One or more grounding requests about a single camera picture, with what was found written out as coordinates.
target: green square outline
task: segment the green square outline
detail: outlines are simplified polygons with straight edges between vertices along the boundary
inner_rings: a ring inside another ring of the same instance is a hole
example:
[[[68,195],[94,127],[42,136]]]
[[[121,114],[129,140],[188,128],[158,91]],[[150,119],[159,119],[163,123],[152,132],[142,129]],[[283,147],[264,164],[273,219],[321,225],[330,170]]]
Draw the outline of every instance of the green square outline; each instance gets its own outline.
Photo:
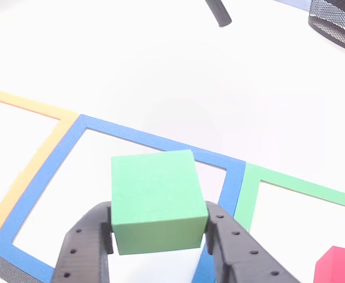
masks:
[[[234,218],[249,232],[260,182],[345,206],[345,193],[247,163]]]

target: green block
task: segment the green block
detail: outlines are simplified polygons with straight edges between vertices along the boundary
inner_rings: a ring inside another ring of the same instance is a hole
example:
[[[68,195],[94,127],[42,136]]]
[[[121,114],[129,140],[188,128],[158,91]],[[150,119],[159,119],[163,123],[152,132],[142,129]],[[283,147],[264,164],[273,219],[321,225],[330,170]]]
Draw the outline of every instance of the green block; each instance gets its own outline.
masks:
[[[120,255],[199,248],[208,218],[190,150],[112,157]]]

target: blue square outline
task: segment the blue square outline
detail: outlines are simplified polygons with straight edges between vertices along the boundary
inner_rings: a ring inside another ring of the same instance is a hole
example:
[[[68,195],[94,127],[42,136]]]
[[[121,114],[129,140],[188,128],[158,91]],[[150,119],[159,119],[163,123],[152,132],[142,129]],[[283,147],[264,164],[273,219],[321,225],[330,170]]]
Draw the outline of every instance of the blue square outline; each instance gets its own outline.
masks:
[[[120,126],[108,121],[80,115],[32,179],[32,182],[19,198],[19,201],[14,206],[0,230],[0,256],[30,276],[43,283],[50,283],[54,268],[20,250],[14,246],[12,241],[15,239],[49,182],[86,129],[162,151],[190,149],[197,162],[225,169],[226,176],[218,203],[230,215],[234,215],[243,181],[245,161],[129,127]],[[207,254],[206,248],[204,248],[192,283],[213,283],[214,281],[213,259]]]

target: orange square outline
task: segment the orange square outline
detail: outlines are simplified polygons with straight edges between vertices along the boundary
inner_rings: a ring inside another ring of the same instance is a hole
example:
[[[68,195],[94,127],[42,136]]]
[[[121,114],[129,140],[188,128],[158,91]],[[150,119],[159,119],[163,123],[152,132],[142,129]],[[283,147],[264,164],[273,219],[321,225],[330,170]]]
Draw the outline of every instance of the orange square outline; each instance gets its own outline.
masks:
[[[59,120],[52,133],[19,173],[0,203],[0,229],[48,156],[79,117],[78,113],[0,91],[0,102]]]

